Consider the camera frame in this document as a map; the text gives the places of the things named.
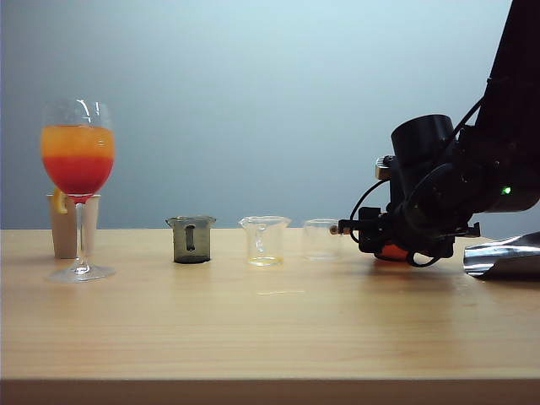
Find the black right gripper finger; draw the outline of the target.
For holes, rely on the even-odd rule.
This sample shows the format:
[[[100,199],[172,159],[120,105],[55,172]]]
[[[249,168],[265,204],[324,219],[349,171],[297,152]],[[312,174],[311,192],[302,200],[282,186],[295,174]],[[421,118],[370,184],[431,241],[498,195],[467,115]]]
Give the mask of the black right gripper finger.
[[[359,249],[365,253],[380,253],[383,247],[380,230],[381,210],[362,207],[359,209]]]
[[[454,254],[454,236],[444,236],[433,241],[429,248],[429,256],[434,258],[450,258]]]

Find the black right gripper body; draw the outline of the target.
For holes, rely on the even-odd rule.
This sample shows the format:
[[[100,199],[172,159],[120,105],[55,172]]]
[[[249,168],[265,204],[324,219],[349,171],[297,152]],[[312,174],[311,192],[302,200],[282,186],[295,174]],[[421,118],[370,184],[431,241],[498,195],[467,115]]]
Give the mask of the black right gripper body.
[[[429,256],[433,241],[444,236],[477,238],[480,225],[469,224],[473,211],[463,201],[447,197],[414,200],[393,198],[381,228],[383,258]]]

